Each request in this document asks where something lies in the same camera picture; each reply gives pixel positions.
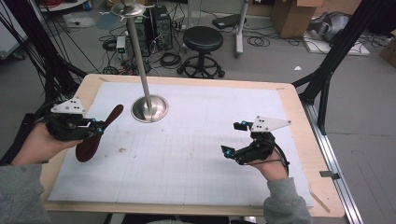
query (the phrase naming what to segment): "white paper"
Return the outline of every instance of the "white paper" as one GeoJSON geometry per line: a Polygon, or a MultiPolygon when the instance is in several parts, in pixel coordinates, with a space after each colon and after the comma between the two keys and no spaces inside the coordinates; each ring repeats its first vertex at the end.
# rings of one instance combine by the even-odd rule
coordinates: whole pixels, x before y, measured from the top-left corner
{"type": "MultiPolygon", "coordinates": [[[[225,159],[220,146],[239,149],[251,143],[250,133],[234,130],[234,122],[287,119],[277,91],[154,84],[149,90],[167,100],[169,112],[142,123],[130,110],[144,95],[140,84],[102,84],[87,117],[104,120],[118,104],[124,111],[106,129],[90,161],[77,161],[69,149],[49,199],[262,206],[269,197],[263,176],[225,159]]],[[[298,193],[313,206],[290,128],[272,133],[290,161],[298,193]]]]}

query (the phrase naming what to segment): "metal bracket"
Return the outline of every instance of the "metal bracket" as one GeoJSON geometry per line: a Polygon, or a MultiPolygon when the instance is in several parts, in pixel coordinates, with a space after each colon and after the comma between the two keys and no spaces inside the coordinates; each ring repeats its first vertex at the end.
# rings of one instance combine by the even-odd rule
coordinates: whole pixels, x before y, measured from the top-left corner
{"type": "Polygon", "coordinates": [[[280,129],[291,125],[290,120],[286,119],[271,119],[267,117],[257,116],[251,125],[251,131],[253,133],[269,133],[273,130],[280,129]]]}
{"type": "Polygon", "coordinates": [[[319,173],[321,177],[331,177],[333,180],[341,178],[339,174],[335,174],[332,171],[319,171],[319,173]]]}
{"type": "Polygon", "coordinates": [[[79,98],[76,96],[60,105],[54,106],[50,112],[55,114],[83,114],[85,113],[85,109],[79,98]]]}

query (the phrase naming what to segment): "cardboard box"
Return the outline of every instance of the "cardboard box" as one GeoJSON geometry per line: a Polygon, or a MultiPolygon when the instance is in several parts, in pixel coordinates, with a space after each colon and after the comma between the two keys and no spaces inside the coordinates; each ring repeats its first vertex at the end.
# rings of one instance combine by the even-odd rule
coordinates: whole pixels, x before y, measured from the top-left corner
{"type": "Polygon", "coordinates": [[[271,22],[281,38],[303,37],[323,0],[276,0],[271,22]]]}
{"type": "Polygon", "coordinates": [[[393,37],[379,55],[396,67],[396,37],[393,37]]]}
{"type": "MultiPolygon", "coordinates": [[[[120,2],[121,2],[121,0],[107,0],[107,5],[112,7],[115,4],[120,3],[120,2]]],[[[136,2],[143,4],[145,6],[151,6],[154,4],[153,0],[136,0],[136,2]]]]}
{"type": "Polygon", "coordinates": [[[253,4],[254,0],[248,1],[247,15],[251,16],[271,16],[272,6],[253,4]]]}
{"type": "Polygon", "coordinates": [[[324,12],[334,11],[352,15],[360,3],[361,0],[324,0],[323,6],[317,8],[315,15],[320,16],[324,12]]]}

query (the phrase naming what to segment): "brown propeller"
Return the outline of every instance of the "brown propeller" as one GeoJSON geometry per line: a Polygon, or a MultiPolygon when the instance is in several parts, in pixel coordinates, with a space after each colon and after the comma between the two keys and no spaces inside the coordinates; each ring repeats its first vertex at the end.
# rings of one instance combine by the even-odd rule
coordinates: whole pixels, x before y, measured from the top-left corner
{"type": "MultiPolygon", "coordinates": [[[[105,125],[110,125],[122,113],[122,110],[123,105],[116,105],[105,120],[105,125]]],[[[82,143],[76,146],[76,158],[81,162],[90,160],[95,155],[101,138],[102,135],[95,135],[84,139],[82,143]]]]}

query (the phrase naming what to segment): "wrist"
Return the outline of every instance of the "wrist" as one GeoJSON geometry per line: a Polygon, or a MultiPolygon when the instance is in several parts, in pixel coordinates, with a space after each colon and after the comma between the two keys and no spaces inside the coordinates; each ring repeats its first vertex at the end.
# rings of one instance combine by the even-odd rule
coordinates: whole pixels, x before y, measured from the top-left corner
{"type": "Polygon", "coordinates": [[[267,181],[287,179],[288,174],[281,161],[270,161],[257,167],[267,181]]]}

